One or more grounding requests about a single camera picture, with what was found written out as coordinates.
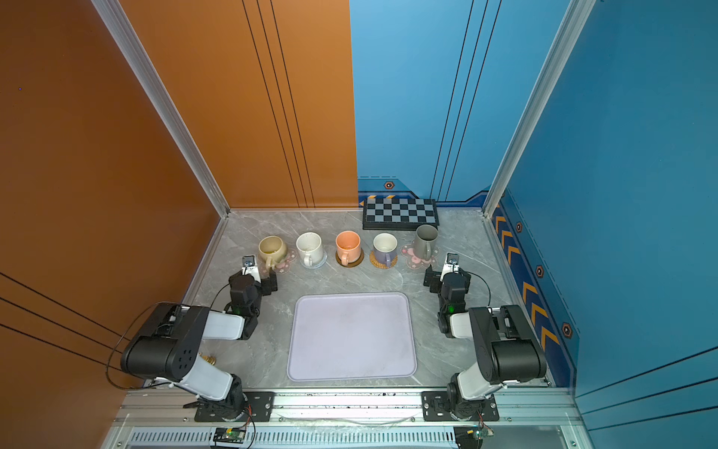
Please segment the grey ceramic mug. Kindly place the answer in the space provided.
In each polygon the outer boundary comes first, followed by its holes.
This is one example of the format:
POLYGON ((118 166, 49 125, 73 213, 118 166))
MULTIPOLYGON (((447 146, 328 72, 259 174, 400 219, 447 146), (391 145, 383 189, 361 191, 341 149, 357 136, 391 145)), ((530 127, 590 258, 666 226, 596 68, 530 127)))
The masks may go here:
POLYGON ((439 230, 430 224, 422 224, 417 227, 413 241, 413 254, 420 260, 430 260, 434 254, 436 241, 439 237, 439 230))

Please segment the orange ceramic mug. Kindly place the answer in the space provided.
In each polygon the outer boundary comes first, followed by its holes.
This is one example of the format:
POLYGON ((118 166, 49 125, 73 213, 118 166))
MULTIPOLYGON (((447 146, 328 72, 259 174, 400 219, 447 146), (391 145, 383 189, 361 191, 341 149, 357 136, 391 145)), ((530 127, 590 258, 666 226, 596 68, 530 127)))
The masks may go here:
POLYGON ((353 262, 359 258, 362 252, 361 238, 351 230, 342 231, 337 235, 336 247, 343 264, 353 262))

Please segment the purple white ceramic mug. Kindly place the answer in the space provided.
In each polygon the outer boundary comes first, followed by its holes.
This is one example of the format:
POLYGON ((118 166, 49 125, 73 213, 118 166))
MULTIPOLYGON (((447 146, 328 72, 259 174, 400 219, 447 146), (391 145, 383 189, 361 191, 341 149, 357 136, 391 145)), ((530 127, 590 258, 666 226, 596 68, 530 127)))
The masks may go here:
POLYGON ((398 255, 398 239, 390 233, 381 233, 373 240, 373 251, 391 260, 398 255))

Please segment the pink cherry blossom coaster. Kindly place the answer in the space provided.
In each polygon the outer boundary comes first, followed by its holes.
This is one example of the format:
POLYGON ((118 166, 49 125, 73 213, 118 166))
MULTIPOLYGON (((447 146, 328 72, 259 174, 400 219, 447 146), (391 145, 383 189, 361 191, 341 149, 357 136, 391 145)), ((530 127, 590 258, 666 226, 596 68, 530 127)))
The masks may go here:
POLYGON ((277 274, 289 271, 291 265, 297 260, 297 251, 294 248, 289 248, 283 260, 280 260, 278 256, 273 256, 273 254, 270 254, 267 259, 264 259, 264 256, 264 254, 260 254, 258 266, 260 274, 267 277, 271 271, 277 274))
POLYGON ((439 250, 434 249, 433 254, 429 259, 422 259, 418 256, 415 256, 413 245, 411 243, 405 244, 401 248, 401 254, 402 256, 405 256, 407 266, 412 269, 413 271, 425 271, 430 265, 437 263, 437 256, 439 255, 439 250))

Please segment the brown wooden round coaster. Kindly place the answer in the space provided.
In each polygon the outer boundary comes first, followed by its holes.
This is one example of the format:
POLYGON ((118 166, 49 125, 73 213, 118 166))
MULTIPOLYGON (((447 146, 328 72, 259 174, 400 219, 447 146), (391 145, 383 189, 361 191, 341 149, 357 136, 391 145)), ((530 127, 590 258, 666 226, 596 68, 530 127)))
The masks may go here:
POLYGON ((340 265, 340 267, 351 269, 351 268, 358 267, 364 261, 365 252, 362 251, 359 258, 357 258, 357 260, 355 260, 353 262, 348 262, 347 264, 342 263, 342 259, 338 253, 335 253, 335 259, 336 259, 336 262, 338 263, 338 265, 340 265))

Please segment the woven rattan round coaster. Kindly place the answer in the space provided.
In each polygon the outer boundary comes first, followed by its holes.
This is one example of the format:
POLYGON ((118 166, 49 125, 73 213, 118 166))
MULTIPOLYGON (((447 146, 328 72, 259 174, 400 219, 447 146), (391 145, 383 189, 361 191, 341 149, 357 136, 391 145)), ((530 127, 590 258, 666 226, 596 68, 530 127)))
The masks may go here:
POLYGON ((398 263, 398 256, 394 256, 391 260, 372 251, 370 253, 370 262, 377 269, 392 269, 398 263))

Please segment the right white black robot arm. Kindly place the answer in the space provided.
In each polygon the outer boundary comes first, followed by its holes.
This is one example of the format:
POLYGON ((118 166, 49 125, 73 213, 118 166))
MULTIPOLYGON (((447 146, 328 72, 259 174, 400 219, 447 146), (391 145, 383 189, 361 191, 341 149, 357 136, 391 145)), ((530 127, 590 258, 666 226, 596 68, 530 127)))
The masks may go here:
POLYGON ((474 346, 473 364, 447 385, 448 412, 459 420, 477 419, 495 392, 546 375, 548 363, 535 332, 517 305, 469 308, 470 274, 459 267, 426 269, 424 285, 438 295, 441 333, 474 346))

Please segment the grey woven round coaster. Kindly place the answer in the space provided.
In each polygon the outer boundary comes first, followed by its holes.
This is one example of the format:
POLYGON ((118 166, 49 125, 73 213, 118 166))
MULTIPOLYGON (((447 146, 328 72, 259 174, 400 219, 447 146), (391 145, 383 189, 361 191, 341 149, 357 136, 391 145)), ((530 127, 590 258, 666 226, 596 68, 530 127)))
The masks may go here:
POLYGON ((327 254, 319 259, 314 259, 310 254, 305 254, 301 260, 302 266, 306 269, 319 269, 325 265, 327 254))

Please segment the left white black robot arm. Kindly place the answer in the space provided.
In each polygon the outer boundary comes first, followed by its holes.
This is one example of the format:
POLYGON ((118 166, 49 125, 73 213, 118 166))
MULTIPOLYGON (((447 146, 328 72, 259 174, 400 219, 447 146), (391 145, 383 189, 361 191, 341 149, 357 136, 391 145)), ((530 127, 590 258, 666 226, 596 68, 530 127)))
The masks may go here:
POLYGON ((197 422, 251 421, 255 407, 242 381, 199 354, 204 340, 249 340, 258 326, 261 303, 278 290, 277 275, 266 278, 253 268, 228 280, 230 302, 222 312, 206 306, 158 303, 121 357, 121 370, 144 380, 164 380, 196 398, 184 404, 195 409, 197 422))

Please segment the yellow ceramic mug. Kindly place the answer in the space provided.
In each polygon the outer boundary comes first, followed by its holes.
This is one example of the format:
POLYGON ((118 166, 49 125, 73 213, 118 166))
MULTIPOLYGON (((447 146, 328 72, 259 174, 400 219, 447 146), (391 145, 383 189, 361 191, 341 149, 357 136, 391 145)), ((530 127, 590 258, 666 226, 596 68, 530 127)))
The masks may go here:
POLYGON ((259 257, 266 271, 274 271, 286 260, 288 248, 279 236, 267 236, 258 245, 259 257))

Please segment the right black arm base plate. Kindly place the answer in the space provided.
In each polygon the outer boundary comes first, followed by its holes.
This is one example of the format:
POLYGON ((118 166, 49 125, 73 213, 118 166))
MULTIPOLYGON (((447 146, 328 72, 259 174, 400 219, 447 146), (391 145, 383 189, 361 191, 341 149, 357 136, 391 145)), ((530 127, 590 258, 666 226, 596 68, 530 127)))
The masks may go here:
POLYGON ((421 394, 424 421, 484 421, 500 419, 495 397, 484 400, 451 398, 446 391, 424 391, 421 394))

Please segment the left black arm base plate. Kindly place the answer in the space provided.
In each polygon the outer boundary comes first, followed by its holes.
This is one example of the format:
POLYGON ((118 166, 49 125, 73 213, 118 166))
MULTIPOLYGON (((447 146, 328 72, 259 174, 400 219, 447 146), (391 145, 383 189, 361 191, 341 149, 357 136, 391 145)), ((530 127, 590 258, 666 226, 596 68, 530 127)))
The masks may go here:
POLYGON ((272 391, 250 391, 244 393, 243 407, 239 411, 226 411, 215 405, 196 408, 194 421, 199 423, 227 422, 245 423, 249 416, 254 423, 267 423, 271 419, 275 400, 272 391))

